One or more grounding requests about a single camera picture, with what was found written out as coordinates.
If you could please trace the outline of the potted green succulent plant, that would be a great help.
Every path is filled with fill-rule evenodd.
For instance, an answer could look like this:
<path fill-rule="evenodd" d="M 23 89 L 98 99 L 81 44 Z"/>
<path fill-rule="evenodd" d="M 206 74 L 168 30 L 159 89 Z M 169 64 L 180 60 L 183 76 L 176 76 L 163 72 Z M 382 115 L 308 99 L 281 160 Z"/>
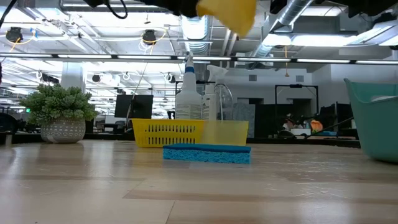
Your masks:
<path fill-rule="evenodd" d="M 19 104 L 30 110 L 28 122 L 40 126 L 45 142 L 73 144 L 83 139 L 86 122 L 98 115 L 90 99 L 91 94 L 78 87 L 39 85 Z"/>

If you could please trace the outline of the large translucent yellow bin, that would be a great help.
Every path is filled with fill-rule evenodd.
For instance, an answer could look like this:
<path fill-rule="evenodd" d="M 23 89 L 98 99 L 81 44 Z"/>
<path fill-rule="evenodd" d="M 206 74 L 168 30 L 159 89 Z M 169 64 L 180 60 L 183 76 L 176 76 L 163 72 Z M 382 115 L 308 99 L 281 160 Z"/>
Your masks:
<path fill-rule="evenodd" d="M 245 146 L 247 121 L 205 121 L 202 144 Z"/>

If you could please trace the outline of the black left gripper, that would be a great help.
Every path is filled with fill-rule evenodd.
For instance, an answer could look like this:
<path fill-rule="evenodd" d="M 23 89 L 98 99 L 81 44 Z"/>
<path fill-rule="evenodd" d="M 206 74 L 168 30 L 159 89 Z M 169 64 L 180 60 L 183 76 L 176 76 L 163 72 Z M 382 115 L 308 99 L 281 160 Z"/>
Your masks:
<path fill-rule="evenodd" d="M 199 0 L 146 0 L 146 5 L 168 9 L 175 16 L 196 17 Z"/>

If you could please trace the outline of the dark computer monitor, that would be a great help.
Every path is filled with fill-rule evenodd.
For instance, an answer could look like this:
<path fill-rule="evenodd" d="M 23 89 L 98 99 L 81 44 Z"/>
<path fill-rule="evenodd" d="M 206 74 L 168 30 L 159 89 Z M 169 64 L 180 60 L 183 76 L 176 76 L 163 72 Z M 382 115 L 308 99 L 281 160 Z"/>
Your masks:
<path fill-rule="evenodd" d="M 153 95 L 118 95 L 114 116 L 151 119 Z"/>

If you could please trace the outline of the white round column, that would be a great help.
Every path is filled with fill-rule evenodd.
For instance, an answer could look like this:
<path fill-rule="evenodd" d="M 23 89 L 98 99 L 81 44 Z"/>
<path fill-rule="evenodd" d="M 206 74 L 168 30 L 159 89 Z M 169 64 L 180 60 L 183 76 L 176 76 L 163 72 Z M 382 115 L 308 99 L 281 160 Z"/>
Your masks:
<path fill-rule="evenodd" d="M 78 87 L 85 92 L 87 74 L 83 63 L 63 62 L 61 86 L 64 88 Z"/>

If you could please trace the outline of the small slotted yellow basket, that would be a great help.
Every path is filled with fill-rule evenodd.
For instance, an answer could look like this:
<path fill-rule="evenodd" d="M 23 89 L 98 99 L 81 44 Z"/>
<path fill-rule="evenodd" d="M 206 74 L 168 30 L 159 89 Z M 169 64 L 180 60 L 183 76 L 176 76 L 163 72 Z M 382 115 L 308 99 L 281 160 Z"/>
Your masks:
<path fill-rule="evenodd" d="M 135 142 L 139 147 L 199 144 L 205 126 L 204 120 L 194 119 L 133 118 L 131 121 Z"/>

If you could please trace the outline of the slanted silver duct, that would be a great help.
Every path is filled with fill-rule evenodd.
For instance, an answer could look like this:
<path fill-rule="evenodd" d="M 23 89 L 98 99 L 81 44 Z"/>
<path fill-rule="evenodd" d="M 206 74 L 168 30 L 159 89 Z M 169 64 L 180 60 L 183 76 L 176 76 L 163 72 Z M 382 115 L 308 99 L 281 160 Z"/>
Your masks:
<path fill-rule="evenodd" d="M 262 38 L 259 45 L 250 54 L 251 57 L 267 57 L 277 44 L 275 31 L 285 29 L 292 32 L 295 21 L 311 5 L 314 0 L 272 0 L 270 13 L 261 28 Z"/>

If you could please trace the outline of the person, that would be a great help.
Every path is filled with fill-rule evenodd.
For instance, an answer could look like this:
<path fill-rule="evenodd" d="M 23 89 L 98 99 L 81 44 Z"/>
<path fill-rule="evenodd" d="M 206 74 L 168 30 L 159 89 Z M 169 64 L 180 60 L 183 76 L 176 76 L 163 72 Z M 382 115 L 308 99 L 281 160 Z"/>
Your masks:
<path fill-rule="evenodd" d="M 286 115 L 285 123 L 282 125 L 282 127 L 284 130 L 290 131 L 291 129 L 297 129 L 300 126 L 295 123 L 295 121 L 293 120 L 293 115 L 289 113 Z"/>

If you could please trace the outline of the teal plastic tub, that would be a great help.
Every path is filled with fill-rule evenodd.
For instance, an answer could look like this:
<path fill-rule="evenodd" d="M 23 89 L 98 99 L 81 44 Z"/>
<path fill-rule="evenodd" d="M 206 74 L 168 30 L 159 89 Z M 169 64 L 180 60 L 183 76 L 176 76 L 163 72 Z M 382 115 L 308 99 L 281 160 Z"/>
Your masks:
<path fill-rule="evenodd" d="M 344 81 L 361 149 L 371 159 L 398 163 L 398 84 Z"/>

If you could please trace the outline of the silver ventilation duct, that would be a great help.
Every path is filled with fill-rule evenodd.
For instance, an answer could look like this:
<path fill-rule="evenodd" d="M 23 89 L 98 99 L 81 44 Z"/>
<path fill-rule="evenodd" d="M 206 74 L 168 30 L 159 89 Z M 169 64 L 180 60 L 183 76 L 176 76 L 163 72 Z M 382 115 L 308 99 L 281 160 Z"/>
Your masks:
<path fill-rule="evenodd" d="M 203 17 L 185 17 L 181 18 L 181 28 L 185 48 L 193 55 L 208 55 L 210 49 L 209 41 L 209 18 Z"/>

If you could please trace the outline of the blue liquid spray bottle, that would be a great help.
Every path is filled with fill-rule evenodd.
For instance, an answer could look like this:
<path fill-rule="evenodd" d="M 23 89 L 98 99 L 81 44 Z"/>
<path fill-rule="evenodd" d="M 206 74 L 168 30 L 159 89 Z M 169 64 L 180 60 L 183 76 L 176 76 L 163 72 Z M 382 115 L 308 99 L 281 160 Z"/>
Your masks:
<path fill-rule="evenodd" d="M 182 88 L 175 99 L 175 119 L 201 119 L 201 101 L 201 94 L 197 92 L 193 54 L 187 52 Z"/>

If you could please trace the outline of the blue kitchen sponge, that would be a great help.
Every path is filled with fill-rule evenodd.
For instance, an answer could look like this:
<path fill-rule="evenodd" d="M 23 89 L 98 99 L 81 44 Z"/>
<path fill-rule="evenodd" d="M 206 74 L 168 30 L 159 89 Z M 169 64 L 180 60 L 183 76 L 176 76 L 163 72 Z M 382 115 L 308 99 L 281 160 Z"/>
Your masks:
<path fill-rule="evenodd" d="M 173 144 L 162 149 L 163 159 L 179 161 L 250 164 L 251 147 L 214 144 Z"/>

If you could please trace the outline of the yellow cloth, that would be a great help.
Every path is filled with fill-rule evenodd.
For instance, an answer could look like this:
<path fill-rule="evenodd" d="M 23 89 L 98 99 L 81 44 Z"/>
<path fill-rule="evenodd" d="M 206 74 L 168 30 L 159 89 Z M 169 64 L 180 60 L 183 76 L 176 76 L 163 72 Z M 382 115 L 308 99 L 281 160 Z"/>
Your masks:
<path fill-rule="evenodd" d="M 213 16 L 225 27 L 245 37 L 252 29 L 256 16 L 256 0 L 199 0 L 199 16 Z"/>

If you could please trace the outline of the clear plastic spray bottle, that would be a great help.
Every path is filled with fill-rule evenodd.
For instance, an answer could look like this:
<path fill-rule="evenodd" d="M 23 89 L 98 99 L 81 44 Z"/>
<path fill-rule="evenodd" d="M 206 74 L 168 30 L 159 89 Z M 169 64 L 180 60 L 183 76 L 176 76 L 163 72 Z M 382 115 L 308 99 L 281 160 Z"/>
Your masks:
<path fill-rule="evenodd" d="M 208 81 L 215 83 L 216 119 L 233 120 L 233 96 L 226 84 L 228 70 L 215 65 L 208 65 L 207 70 L 210 72 Z"/>

